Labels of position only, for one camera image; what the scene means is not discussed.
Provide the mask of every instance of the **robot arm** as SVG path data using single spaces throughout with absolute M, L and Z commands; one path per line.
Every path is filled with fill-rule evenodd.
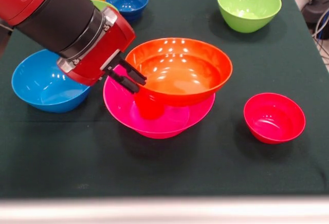
M 0 18 L 57 53 L 58 66 L 73 80 L 90 86 L 107 74 L 131 93 L 145 84 L 146 78 L 119 56 L 135 33 L 116 10 L 99 11 L 90 0 L 0 0 L 0 4 Z M 113 71 L 118 64 L 130 78 Z

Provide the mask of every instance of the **pink bowl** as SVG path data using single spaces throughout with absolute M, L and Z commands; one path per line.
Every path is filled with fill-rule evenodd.
M 262 93 L 250 98 L 244 117 L 251 133 L 261 142 L 278 144 L 297 138 L 305 129 L 303 110 L 280 94 Z
M 127 76 L 120 66 L 115 72 Z M 188 107 L 166 106 L 164 114 L 155 120 L 143 119 L 134 101 L 134 96 L 112 78 L 107 77 L 103 89 L 104 102 L 111 115 L 123 125 L 154 139 L 177 136 L 201 121 L 215 101 L 215 94 L 207 100 Z

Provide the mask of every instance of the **table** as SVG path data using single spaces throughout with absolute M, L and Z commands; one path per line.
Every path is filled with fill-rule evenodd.
M 211 43 L 233 62 L 209 115 L 164 141 L 119 124 L 104 106 L 103 82 L 66 114 L 22 102 L 11 75 L 42 47 L 14 32 L 0 60 L 0 197 L 327 194 L 329 75 L 295 1 L 282 3 L 268 26 L 240 34 L 224 23 L 216 0 L 150 0 L 128 51 L 181 36 Z M 266 91 L 303 108 L 307 125 L 295 141 L 266 145 L 250 134 L 243 106 Z

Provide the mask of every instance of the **green bowl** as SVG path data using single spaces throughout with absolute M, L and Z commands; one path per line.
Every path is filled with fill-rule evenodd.
M 115 6 L 113 6 L 110 3 L 100 1 L 100 0 L 91 0 L 91 2 L 94 4 L 95 7 L 98 8 L 98 10 L 102 11 L 105 7 L 110 6 L 113 7 L 115 10 L 119 11 Z
M 281 0 L 217 0 L 225 22 L 241 33 L 255 32 L 281 9 Z

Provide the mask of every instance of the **dark blue bowl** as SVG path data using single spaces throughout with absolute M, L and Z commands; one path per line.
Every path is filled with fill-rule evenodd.
M 121 15 L 129 22 L 138 20 L 149 0 L 106 0 L 115 6 Z
M 56 64 L 58 58 L 42 50 L 23 60 L 12 75 L 15 94 L 31 106 L 51 113 L 65 113 L 80 105 L 90 87 L 67 77 Z

